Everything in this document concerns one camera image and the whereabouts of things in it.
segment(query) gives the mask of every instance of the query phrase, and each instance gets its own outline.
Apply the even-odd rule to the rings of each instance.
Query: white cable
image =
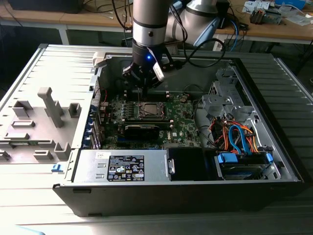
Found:
[[[285,4],[284,6],[291,6],[291,7],[293,7],[294,9],[297,9],[299,12],[301,12],[301,14],[303,14],[303,15],[305,15],[305,16],[306,16],[306,14],[305,14],[303,11],[301,11],[298,7],[295,7],[295,6],[290,5],[290,4]]]

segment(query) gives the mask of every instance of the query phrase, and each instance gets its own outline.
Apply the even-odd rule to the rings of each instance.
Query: open computer chassis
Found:
[[[107,53],[96,69],[65,179],[53,186],[76,215],[255,211],[308,187],[311,177],[240,59],[209,68],[197,83],[205,94],[186,89],[188,76],[204,76],[187,67],[149,99],[117,77],[128,59]],[[233,125],[245,130],[239,149],[223,142]]]

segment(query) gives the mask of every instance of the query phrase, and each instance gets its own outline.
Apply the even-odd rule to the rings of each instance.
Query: wire bundle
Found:
[[[237,122],[237,121],[233,121],[233,120],[222,120],[222,121],[218,121],[217,119],[213,119],[211,126],[209,127],[210,131],[213,131],[213,127],[215,125],[219,125],[222,128],[222,135],[220,135],[214,142],[214,144],[217,146],[218,149],[220,150],[224,150],[224,151],[230,151],[231,153],[236,153],[239,154],[241,153],[240,151],[238,151],[239,147],[238,147],[238,143],[241,141],[242,145],[245,149],[245,140],[248,142],[248,147],[249,150],[252,153],[257,153],[258,148],[255,144],[255,135],[254,132],[252,132],[247,126],[242,125],[241,123]],[[244,139],[240,139],[240,135],[238,136],[237,140],[235,141],[234,144],[230,144],[233,143],[232,135],[229,134],[229,130],[230,131],[236,131],[236,132],[240,132],[240,129],[244,130]]]

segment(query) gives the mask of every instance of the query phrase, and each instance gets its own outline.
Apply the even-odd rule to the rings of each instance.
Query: sticker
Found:
[[[144,156],[110,156],[107,179],[108,181],[144,181]]]
[[[107,159],[110,155],[110,152],[96,152],[96,159]]]
[[[18,146],[18,145],[29,145],[28,143],[11,143],[13,146]]]

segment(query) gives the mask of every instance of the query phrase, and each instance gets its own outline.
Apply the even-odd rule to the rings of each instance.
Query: black cable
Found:
[[[114,13],[115,13],[115,15],[116,15],[116,18],[117,18],[118,23],[121,25],[121,27],[122,27],[123,29],[129,30],[129,28],[126,27],[125,25],[123,25],[123,23],[121,22],[121,19],[119,18],[118,13],[117,13],[117,10],[116,10],[116,7],[115,7],[115,2],[114,2],[114,0],[112,0],[112,6],[113,6],[113,10],[114,10]]]
[[[220,44],[222,45],[222,49],[221,49],[222,55],[218,58],[217,61],[215,61],[215,62],[213,62],[213,63],[211,63],[211,64],[209,64],[209,65],[197,65],[197,64],[194,64],[193,62],[190,61],[190,59],[192,58],[192,56],[193,56],[204,44],[206,44],[206,43],[208,43],[208,42],[212,42],[212,41],[213,41],[213,42],[218,42],[218,43],[220,43]],[[223,43],[221,40],[217,39],[217,38],[211,38],[211,39],[207,39],[207,40],[203,41],[199,46],[197,46],[196,49],[194,49],[194,51],[186,58],[186,61],[184,62],[184,64],[189,63],[189,64],[191,64],[191,65],[193,65],[193,66],[195,66],[195,67],[197,67],[197,68],[208,68],[208,67],[211,67],[211,66],[217,64],[218,62],[220,62],[220,60],[223,59],[224,55],[225,55],[225,45],[224,45],[224,43]]]
[[[126,0],[124,0],[124,12],[125,12],[125,21],[124,21],[124,38],[125,38],[125,44],[126,44],[126,47],[129,47],[128,46],[128,42],[127,42],[127,38],[126,38],[126,22],[127,22],[127,10],[126,10]]]
[[[195,111],[194,111],[194,116],[193,116],[194,121],[196,120],[197,109],[198,109],[198,106],[199,106],[199,104],[200,104],[201,101],[202,101],[202,99],[200,98],[199,101],[197,102],[196,109],[195,109]]]
[[[129,47],[128,46],[128,42],[127,42],[127,38],[126,38],[126,29],[124,29],[123,32],[124,32],[124,38],[125,38],[126,47]]]
[[[191,86],[194,86],[194,87],[197,87],[200,91],[202,91],[203,93],[205,93],[205,91],[199,86],[199,85],[197,85],[197,84],[189,84],[189,85],[187,85],[185,88],[184,88],[184,90],[183,90],[183,94],[185,94],[186,93],[186,89],[188,88],[188,87],[191,87]]]
[[[129,3],[129,0],[127,0],[128,2],[128,11],[129,11],[129,17],[130,17],[130,23],[132,24],[133,22],[132,22],[132,11],[131,11],[131,5],[130,5],[130,3]]]
[[[91,1],[93,1],[93,0],[89,0],[89,1],[87,1],[87,2],[85,2],[84,4],[83,4],[83,6],[84,5],[87,5],[89,2],[91,2]]]
[[[185,27],[182,25],[182,20],[180,18],[180,15],[178,13],[178,11],[176,10],[175,7],[171,6],[170,7],[170,11],[173,15],[173,17],[175,18],[175,20],[177,21],[177,23],[180,25],[181,30],[182,30],[182,41],[183,43],[185,43],[188,39],[188,33],[187,30],[185,29]]]
[[[198,129],[201,129],[201,128],[204,128],[204,127],[209,128],[210,126],[209,126],[209,125],[203,125],[203,126],[201,126],[201,127],[198,127]]]
[[[173,14],[175,20],[176,20],[177,23],[180,25],[180,27],[181,27],[181,29],[182,29],[182,31],[183,31],[183,51],[184,51],[184,55],[185,55],[185,57],[186,57],[186,60],[183,62],[183,64],[189,63],[189,64],[191,64],[191,65],[193,65],[193,66],[195,66],[195,67],[197,67],[197,68],[208,68],[208,67],[211,67],[211,66],[217,64],[220,60],[223,59],[223,57],[224,57],[224,55],[225,55],[225,45],[224,45],[224,43],[223,43],[221,40],[216,39],[216,38],[211,38],[211,39],[208,39],[208,40],[203,41],[203,42],[202,42],[199,46],[197,46],[197,47],[194,49],[194,51],[187,57],[186,48],[185,48],[185,42],[187,41],[187,38],[188,38],[187,30],[186,30],[186,29],[184,28],[184,26],[182,25],[182,20],[181,20],[181,18],[180,18],[180,16],[179,16],[177,10],[176,10],[173,6],[171,6],[171,7],[170,7],[170,11],[171,11],[171,13]],[[218,43],[220,43],[220,44],[222,45],[222,51],[223,51],[223,53],[222,53],[222,55],[220,56],[220,58],[219,58],[216,62],[213,62],[212,64],[209,64],[209,65],[206,65],[206,66],[197,65],[197,64],[194,64],[193,62],[191,62],[191,61],[190,61],[191,57],[192,57],[204,44],[206,44],[206,43],[208,43],[208,42],[211,42],[211,41],[218,42]]]
[[[13,19],[14,19],[21,27],[23,27],[23,25],[22,25],[22,24],[13,16],[13,14],[8,10],[8,8],[7,8],[6,5],[5,5],[5,2],[2,1],[2,3],[3,3],[3,6],[5,7],[6,11],[13,17]]]

